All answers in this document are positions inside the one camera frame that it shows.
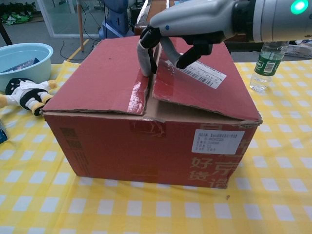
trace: plastic water bottle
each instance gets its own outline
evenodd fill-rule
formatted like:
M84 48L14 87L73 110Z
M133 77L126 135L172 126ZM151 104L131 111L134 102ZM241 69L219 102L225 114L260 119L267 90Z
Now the plastic water bottle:
M288 44L289 41L266 42L263 44L250 80L250 87L253 90L263 92L267 89L287 51Z

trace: blue plastic basin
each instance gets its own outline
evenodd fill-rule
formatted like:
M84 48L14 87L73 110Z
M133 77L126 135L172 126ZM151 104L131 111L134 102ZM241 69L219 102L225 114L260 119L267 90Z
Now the blue plastic basin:
M28 78L35 83L47 81L51 74L50 57L52 54L52 47L41 43L22 43L1 47L0 91L5 91L6 85L12 78ZM1 72L34 58L39 60L34 65L12 72Z

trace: green indicator light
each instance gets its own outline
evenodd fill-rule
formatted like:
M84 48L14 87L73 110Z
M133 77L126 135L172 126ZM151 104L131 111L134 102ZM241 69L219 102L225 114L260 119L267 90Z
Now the green indicator light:
M295 15L299 15L306 11L309 6L308 0L296 0L292 3L291 12Z

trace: red cardboard box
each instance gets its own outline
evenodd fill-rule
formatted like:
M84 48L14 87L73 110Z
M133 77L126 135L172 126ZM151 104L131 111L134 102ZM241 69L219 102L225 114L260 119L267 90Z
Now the red cardboard box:
M226 188L262 120L225 45L202 57L193 77L161 55L149 85L152 79L139 69L137 41L99 43L44 107L73 170L78 176ZM188 48L179 39L175 44L181 52ZM196 76L202 66L210 72L201 71L205 80Z

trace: box flap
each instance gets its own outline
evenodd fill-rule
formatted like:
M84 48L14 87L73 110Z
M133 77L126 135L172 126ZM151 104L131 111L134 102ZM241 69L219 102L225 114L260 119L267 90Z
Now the box flap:
M101 41L43 110L144 114L148 78L140 71L138 40Z
M176 38L172 41L179 52L186 52L190 48L183 39ZM185 70L183 72L174 68L162 52L153 97L237 119L262 121L224 43L215 44L211 55L202 56L199 62L226 75L217 88L207 85L207 81L203 83L197 80L196 74L194 78L186 74Z

